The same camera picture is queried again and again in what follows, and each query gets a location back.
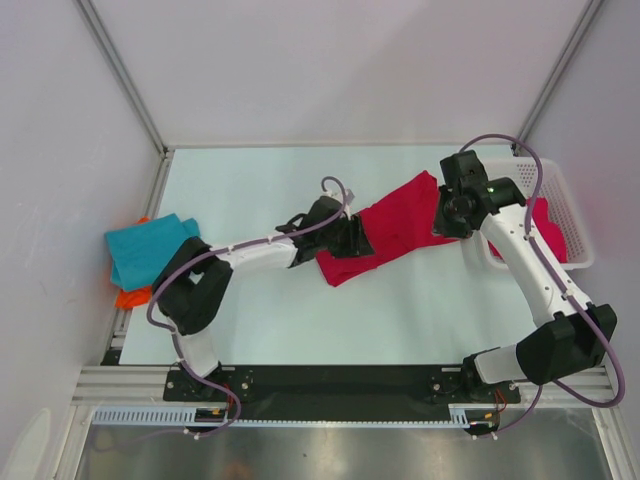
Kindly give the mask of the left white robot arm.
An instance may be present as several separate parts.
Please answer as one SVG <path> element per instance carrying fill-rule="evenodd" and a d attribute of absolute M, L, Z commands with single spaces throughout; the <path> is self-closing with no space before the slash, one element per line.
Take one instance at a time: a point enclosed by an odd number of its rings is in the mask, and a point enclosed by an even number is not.
<path fill-rule="evenodd" d="M 181 244 L 152 284 L 147 320 L 170 333 L 178 363 L 189 371 L 185 385 L 191 393 L 207 400 L 220 390 L 211 325 L 232 282 L 255 272 L 294 268 L 319 253 L 338 259 L 374 254 L 360 216 L 328 195 L 277 226 L 272 236 L 218 250 L 198 236 Z"/>

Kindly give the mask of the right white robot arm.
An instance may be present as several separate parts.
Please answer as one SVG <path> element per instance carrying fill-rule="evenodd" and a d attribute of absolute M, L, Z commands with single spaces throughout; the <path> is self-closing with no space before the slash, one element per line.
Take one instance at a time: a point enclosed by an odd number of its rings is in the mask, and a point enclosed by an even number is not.
<path fill-rule="evenodd" d="M 600 365 L 617 316 L 610 305 L 594 304 L 562 268 L 533 221 L 533 198 L 509 177 L 490 178 L 473 150 L 441 160 L 440 168 L 435 234 L 482 234 L 520 287 L 536 326 L 511 346 L 466 357 L 463 393 L 484 401 L 501 382 L 542 386 Z"/>

